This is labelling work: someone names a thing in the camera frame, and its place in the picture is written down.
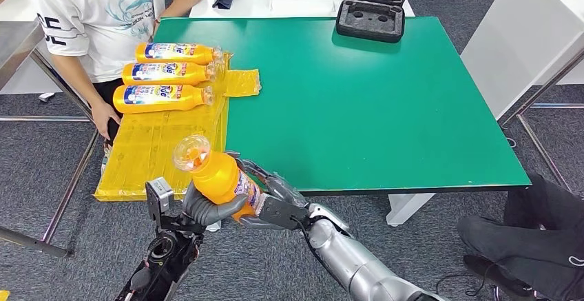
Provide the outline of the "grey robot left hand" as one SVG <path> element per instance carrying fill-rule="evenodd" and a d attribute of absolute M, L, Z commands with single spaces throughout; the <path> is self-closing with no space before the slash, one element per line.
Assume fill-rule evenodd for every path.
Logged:
<path fill-rule="evenodd" d="M 190 182 L 183 198 L 182 212 L 195 223 L 209 226 L 238 213 L 248 201 L 244 194 L 237 195 L 227 203 L 217 205 L 201 194 Z"/>

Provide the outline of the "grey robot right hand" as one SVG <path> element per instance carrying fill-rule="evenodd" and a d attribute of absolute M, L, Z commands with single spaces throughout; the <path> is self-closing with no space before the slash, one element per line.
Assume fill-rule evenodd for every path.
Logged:
<path fill-rule="evenodd" d="M 255 176 L 263 185 L 263 195 L 257 207 L 258 213 L 244 214 L 238 222 L 248 229 L 261 230 L 296 230 L 308 216 L 309 202 L 283 177 L 275 172 L 268 172 L 249 159 L 242 159 L 240 154 L 228 151 L 236 160 L 237 166 L 248 175 Z"/>

